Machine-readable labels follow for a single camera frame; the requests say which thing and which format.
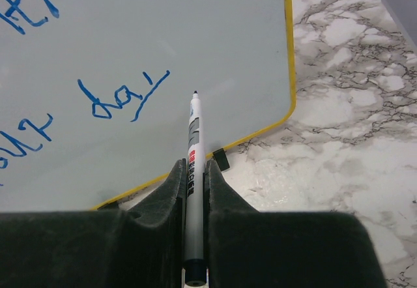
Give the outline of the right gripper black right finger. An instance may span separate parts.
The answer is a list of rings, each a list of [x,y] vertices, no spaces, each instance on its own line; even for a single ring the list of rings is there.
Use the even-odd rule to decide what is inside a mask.
[[[261,212],[214,161],[209,192],[211,287],[385,287],[366,228],[342,212]]]

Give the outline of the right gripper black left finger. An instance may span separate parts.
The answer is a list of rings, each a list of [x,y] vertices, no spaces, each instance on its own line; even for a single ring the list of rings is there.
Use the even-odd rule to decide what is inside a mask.
[[[1,215],[2,287],[181,287],[186,161],[129,210]]]

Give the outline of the white whiteboard marker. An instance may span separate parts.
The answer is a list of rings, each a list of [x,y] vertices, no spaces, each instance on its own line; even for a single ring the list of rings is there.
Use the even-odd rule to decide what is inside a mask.
[[[186,215],[184,228],[185,284],[201,287],[207,283],[204,243],[204,178],[206,154],[202,107],[194,91],[190,101],[186,179]]]

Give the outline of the yellow framed whiteboard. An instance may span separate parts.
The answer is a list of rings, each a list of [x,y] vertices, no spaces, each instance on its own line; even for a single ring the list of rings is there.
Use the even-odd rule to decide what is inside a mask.
[[[1,211],[85,210],[295,108],[291,0],[1,0]]]

